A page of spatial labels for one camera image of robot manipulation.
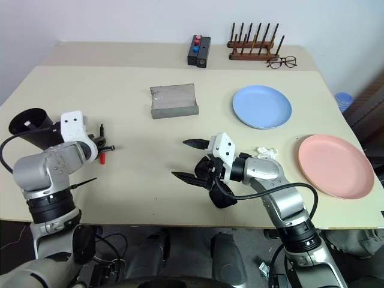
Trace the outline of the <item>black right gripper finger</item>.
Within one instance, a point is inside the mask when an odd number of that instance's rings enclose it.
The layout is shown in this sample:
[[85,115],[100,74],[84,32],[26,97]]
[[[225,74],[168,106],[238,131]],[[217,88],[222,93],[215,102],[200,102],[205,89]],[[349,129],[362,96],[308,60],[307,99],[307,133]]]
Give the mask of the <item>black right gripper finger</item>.
[[196,177],[194,174],[187,173],[187,172],[174,172],[172,171],[172,175],[177,177],[178,179],[184,181],[187,184],[206,188],[206,180],[202,178]]
[[183,144],[188,145],[192,148],[205,150],[209,146],[209,141],[205,139],[187,139],[182,141]]

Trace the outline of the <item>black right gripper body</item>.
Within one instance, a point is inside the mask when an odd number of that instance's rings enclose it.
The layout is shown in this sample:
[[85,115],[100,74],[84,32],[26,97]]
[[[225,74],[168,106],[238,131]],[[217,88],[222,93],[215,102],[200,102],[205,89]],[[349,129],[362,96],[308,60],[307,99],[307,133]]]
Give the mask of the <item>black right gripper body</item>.
[[208,158],[204,156],[195,166],[195,176],[202,181],[203,187],[212,190],[215,179],[224,179],[225,168],[220,158]]

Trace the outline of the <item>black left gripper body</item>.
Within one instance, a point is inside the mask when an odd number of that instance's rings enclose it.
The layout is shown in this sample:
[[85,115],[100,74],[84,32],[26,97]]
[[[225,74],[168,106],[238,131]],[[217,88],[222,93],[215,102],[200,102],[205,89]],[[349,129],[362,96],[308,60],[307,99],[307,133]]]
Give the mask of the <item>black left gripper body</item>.
[[105,137],[104,136],[95,137],[93,134],[89,134],[88,137],[95,143],[98,153],[100,153],[106,145]]

